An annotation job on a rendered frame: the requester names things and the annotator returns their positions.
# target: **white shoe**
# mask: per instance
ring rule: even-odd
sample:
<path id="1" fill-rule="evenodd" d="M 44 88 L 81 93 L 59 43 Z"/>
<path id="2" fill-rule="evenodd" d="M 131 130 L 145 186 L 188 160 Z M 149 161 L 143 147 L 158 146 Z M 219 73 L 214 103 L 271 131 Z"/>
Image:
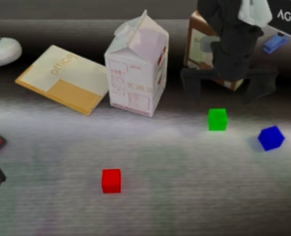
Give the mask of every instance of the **white shoe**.
<path id="1" fill-rule="evenodd" d="M 16 61 L 22 54 L 22 47 L 12 38 L 0 38 L 0 66 Z"/>

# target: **cube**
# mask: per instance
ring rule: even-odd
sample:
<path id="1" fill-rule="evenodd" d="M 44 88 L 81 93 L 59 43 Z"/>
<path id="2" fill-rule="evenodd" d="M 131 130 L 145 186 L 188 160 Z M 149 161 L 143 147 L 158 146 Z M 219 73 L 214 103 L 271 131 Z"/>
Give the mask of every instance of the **cube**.
<path id="1" fill-rule="evenodd" d="M 258 136 L 258 140 L 265 151 L 279 148 L 284 139 L 285 137 L 276 125 L 263 129 Z"/>
<path id="2" fill-rule="evenodd" d="M 226 109 L 210 109 L 208 114 L 209 131 L 225 131 L 228 119 Z"/>
<path id="3" fill-rule="evenodd" d="M 103 193 L 121 193 L 120 169 L 102 170 L 101 188 L 102 188 Z"/>

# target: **red button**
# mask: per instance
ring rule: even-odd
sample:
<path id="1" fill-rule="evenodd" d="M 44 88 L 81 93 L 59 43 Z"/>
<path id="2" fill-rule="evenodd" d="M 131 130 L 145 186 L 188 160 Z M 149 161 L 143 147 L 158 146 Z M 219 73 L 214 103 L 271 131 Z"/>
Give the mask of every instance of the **red button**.
<path id="1" fill-rule="evenodd" d="M 101 188 L 102 188 L 103 193 L 121 193 L 120 169 L 102 170 Z"/>

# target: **milk carton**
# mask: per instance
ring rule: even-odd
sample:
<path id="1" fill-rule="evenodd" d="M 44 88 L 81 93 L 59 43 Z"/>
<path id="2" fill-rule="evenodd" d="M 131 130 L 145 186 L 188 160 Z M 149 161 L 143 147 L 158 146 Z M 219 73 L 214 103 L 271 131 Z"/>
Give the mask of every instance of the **milk carton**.
<path id="1" fill-rule="evenodd" d="M 168 42 L 146 10 L 117 28 L 104 55 L 111 106 L 153 116 L 166 86 Z"/>

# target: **table surface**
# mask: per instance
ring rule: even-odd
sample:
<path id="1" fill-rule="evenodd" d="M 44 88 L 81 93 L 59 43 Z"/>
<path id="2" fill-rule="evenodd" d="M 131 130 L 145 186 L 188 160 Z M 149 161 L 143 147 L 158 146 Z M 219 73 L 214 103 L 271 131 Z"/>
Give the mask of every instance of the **table surface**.
<path id="1" fill-rule="evenodd" d="M 0 69 L 0 236 L 291 236 L 291 87 L 243 106 L 243 88 L 204 84 L 198 106 L 169 83 L 153 118 L 108 98 L 86 117 L 14 84 L 26 66 Z M 207 131 L 215 107 L 226 132 Z M 286 140 L 264 152 L 271 125 Z"/>

